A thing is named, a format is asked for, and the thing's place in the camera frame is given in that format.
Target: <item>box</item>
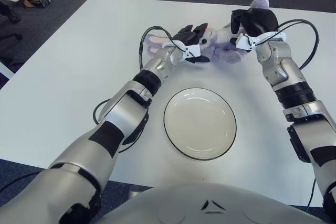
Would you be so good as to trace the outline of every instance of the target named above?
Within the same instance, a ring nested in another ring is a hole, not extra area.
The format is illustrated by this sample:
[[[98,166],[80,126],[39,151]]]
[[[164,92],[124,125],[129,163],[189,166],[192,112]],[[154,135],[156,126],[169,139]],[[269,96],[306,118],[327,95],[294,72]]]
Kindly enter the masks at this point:
[[[22,0],[26,7],[40,7],[45,8],[51,3],[51,0]]]

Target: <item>purple plush toy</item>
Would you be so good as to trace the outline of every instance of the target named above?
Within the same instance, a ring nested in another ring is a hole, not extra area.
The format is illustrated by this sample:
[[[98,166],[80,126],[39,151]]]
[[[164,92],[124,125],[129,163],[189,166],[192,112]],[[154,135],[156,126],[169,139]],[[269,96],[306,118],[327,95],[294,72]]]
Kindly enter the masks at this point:
[[[268,0],[253,0],[250,7],[268,9],[269,2]],[[228,63],[240,62],[247,52],[236,48],[235,45],[230,43],[230,39],[238,37],[238,35],[243,32],[244,30],[241,27],[237,34],[232,34],[230,23],[220,30],[207,28],[203,37],[199,39],[201,45],[201,55],[206,56],[209,59],[218,58],[221,61]],[[201,44],[203,39],[206,39],[207,41],[205,44]],[[161,45],[167,41],[169,41],[169,39],[166,37],[148,34],[145,39],[145,44],[148,47],[149,54],[154,56]]]

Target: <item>chair leg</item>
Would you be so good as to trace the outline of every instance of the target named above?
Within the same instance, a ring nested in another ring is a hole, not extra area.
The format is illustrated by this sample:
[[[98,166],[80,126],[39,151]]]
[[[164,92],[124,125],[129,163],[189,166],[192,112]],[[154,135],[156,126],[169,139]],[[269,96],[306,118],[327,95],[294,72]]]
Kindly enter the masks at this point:
[[[0,41],[5,40],[5,39],[9,39],[11,37],[15,37],[17,40],[21,40],[23,38],[21,34],[9,34],[9,35],[6,35],[6,36],[0,36]]]

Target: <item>black logo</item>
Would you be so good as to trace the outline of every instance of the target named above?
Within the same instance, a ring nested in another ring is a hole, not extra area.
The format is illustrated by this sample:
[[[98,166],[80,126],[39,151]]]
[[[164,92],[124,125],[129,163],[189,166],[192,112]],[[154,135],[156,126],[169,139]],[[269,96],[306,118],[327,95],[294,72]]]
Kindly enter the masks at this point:
[[[201,211],[205,214],[225,214],[226,209],[222,207],[220,204],[216,203],[215,201],[207,200],[203,207],[201,208]]]

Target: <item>robotic arm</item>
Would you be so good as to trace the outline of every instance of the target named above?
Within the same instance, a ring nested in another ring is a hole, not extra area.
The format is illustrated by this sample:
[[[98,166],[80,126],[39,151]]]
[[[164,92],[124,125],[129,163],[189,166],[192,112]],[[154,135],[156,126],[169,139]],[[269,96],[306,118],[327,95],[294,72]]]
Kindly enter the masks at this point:
[[[275,32],[278,22],[274,13],[235,10],[233,33],[240,24],[247,34],[240,34],[233,42],[238,48],[256,50],[262,73],[283,106],[284,116],[293,122],[287,128],[290,141],[299,159],[312,164],[324,209],[336,221],[336,123],[293,61],[286,35]]]
[[[124,141],[144,129],[148,107],[161,84],[182,60],[201,59],[198,31],[182,29],[103,107],[99,124],[75,140],[13,200],[0,209],[0,223],[88,223],[112,174]]]

